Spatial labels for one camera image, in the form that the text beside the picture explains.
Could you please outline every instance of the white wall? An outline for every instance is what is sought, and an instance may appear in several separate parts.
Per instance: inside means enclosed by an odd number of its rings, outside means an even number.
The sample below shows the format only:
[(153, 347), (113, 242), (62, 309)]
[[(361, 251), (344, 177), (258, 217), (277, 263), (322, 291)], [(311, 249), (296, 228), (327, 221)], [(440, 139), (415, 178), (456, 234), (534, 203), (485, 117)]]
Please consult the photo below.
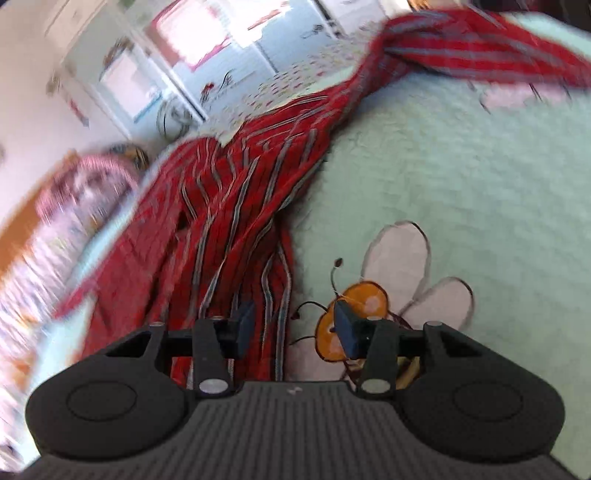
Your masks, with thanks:
[(83, 127), (46, 84), (55, 65), (42, 36), (53, 0), (8, 0), (0, 8), (0, 230), (24, 196), (68, 150), (93, 150), (123, 136), (81, 88), (69, 88), (90, 119)]

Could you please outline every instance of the mattress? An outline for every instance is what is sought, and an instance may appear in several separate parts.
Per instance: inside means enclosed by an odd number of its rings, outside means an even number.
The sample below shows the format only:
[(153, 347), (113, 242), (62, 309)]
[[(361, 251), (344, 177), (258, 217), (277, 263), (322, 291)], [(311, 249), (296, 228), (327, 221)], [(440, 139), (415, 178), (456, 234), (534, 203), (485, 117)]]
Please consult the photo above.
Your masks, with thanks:
[[(591, 41), (582, 33), (543, 15), (516, 21), (591, 56)], [(304, 83), (291, 98), (338, 83), (352, 70), (344, 65), (321, 82)], [(591, 164), (585, 146), (591, 99), (570, 92), (571, 101), (559, 105), (534, 102), (489, 113), (480, 105), (487, 88), (413, 74), (362, 102), (291, 212), (297, 261), (293, 303), (327, 304), (333, 298), (329, 273), (336, 257), (344, 259), (336, 274), (337, 287), (344, 290), (359, 280), (363, 255), (385, 225), (417, 222), (430, 239), (431, 284), (455, 275), (474, 290), (476, 311), (467, 333), (560, 391), (567, 420), (554, 454), (587, 478), (591, 197), (586, 177)], [(227, 140), (237, 126), (220, 128), (218, 136)], [(216, 133), (205, 125), (193, 136), (204, 132)], [(156, 174), (157, 166), (151, 177)], [(134, 208), (124, 206), (96, 239), (79, 279), (105, 254)], [(83, 341), (91, 310), (89, 299), (66, 323), (56, 324), (34, 384), (67, 366)], [(317, 319), (314, 310), (303, 310), (290, 326), (291, 337), (313, 334)], [(24, 428), (20, 452), (26, 461), (36, 456)]]

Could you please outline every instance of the wooden headboard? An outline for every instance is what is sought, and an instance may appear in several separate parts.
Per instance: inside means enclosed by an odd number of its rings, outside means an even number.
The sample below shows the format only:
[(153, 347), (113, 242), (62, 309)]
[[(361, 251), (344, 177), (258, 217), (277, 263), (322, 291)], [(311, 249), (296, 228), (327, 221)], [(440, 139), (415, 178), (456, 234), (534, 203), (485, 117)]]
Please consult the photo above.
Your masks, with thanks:
[(22, 255), (29, 238), (41, 221), (35, 210), (37, 197), (58, 170), (70, 163), (77, 162), (78, 159), (78, 154), (75, 151), (69, 152), (21, 203), (21, 206), (0, 232), (0, 280), (12, 262)]

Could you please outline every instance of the window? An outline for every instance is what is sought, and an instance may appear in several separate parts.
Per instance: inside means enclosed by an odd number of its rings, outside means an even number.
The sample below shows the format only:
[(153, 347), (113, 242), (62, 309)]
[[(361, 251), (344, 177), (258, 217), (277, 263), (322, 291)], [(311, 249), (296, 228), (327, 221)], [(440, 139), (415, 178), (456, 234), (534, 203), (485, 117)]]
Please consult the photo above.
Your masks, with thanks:
[(230, 38), (241, 47), (259, 39), (262, 26), (288, 6), (285, 0), (177, 0), (152, 25), (195, 70), (226, 47)]

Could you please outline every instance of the red garment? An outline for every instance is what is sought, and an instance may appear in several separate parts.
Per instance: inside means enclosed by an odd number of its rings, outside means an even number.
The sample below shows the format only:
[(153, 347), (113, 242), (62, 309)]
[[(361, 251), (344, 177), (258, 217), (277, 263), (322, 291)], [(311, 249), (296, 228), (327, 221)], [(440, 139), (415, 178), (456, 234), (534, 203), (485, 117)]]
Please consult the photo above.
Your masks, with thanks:
[(293, 269), (285, 209), (318, 171), (335, 127), (415, 65), (463, 79), (591, 84), (591, 64), (498, 15), (390, 20), (350, 80), (248, 121), (226, 147), (199, 138), (175, 150), (99, 271), (62, 309), (98, 295), (84, 353), (145, 322), (179, 329), (253, 299), (256, 331), (235, 375), (281, 378)]

